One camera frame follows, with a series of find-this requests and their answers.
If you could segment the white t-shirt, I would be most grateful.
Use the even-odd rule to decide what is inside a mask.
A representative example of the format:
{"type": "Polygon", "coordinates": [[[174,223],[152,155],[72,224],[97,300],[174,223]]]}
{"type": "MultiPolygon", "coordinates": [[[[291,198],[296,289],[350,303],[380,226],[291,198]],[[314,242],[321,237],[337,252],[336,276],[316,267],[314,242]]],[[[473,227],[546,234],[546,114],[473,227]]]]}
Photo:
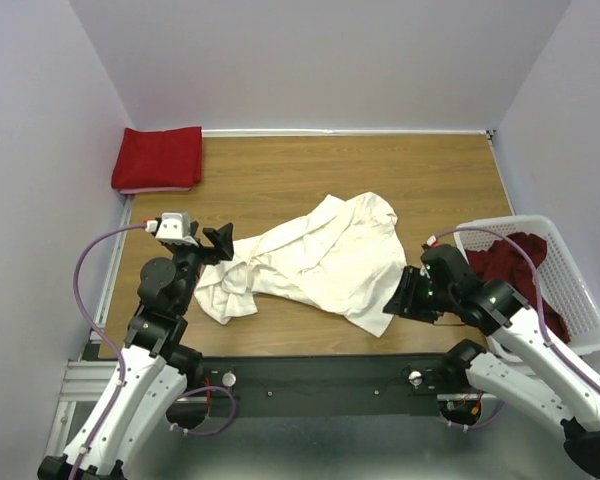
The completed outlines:
{"type": "Polygon", "coordinates": [[[381,337],[384,310],[406,265],[398,217],[381,196],[332,195],[310,213],[234,243],[229,262],[204,270],[194,296],[220,324],[257,313],[258,294],[343,316],[381,337]]]}

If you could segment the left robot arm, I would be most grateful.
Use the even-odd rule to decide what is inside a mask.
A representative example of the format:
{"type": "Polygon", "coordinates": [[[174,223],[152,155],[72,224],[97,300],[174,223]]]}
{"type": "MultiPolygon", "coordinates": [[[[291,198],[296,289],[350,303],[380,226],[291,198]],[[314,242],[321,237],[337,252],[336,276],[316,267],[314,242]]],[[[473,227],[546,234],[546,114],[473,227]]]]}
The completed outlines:
{"type": "Polygon", "coordinates": [[[238,403],[225,386],[204,378],[203,356],[182,345],[184,318],[207,265],[234,256],[233,226],[206,228],[204,245],[198,225],[185,213],[164,213],[142,224],[170,252],[141,269],[139,305],[128,324],[123,346],[115,351],[115,370],[90,416],[59,456],[46,456],[40,479],[124,479],[167,410],[180,398],[201,396],[208,406],[214,393],[238,403]]]}

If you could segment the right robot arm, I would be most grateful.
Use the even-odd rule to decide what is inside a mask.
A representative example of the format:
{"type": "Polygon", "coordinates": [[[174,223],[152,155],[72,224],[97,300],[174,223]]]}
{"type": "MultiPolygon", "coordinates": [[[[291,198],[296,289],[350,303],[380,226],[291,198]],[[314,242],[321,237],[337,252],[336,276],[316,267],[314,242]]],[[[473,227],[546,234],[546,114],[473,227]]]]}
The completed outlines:
{"type": "Polygon", "coordinates": [[[451,245],[427,248],[421,267],[404,268],[384,312],[433,323],[452,313],[495,339],[532,371],[526,376],[470,340],[449,350],[440,379],[449,390],[492,394],[563,438],[568,457],[600,479],[600,374],[550,330],[502,279],[481,280],[451,245]]]}

